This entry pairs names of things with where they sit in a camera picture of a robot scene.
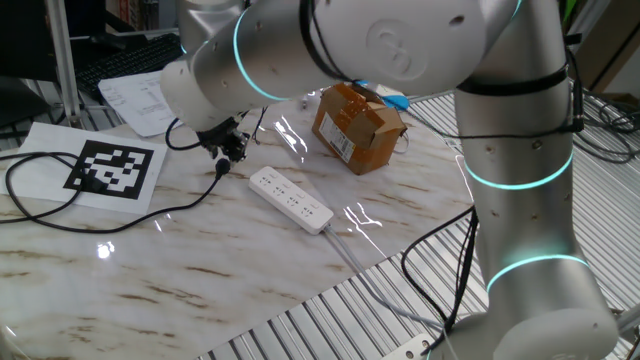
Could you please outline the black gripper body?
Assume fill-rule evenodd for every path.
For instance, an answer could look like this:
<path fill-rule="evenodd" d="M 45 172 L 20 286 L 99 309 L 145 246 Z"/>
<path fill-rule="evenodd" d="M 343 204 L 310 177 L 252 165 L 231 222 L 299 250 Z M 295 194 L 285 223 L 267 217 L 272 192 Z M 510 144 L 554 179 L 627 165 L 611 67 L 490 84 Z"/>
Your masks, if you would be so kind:
<path fill-rule="evenodd" d="M 229 117 L 211 130 L 197 133 L 200 145 L 212 149 L 213 145 L 224 144 L 232 149 L 241 139 L 246 139 L 244 133 L 238 130 L 238 117 Z"/>

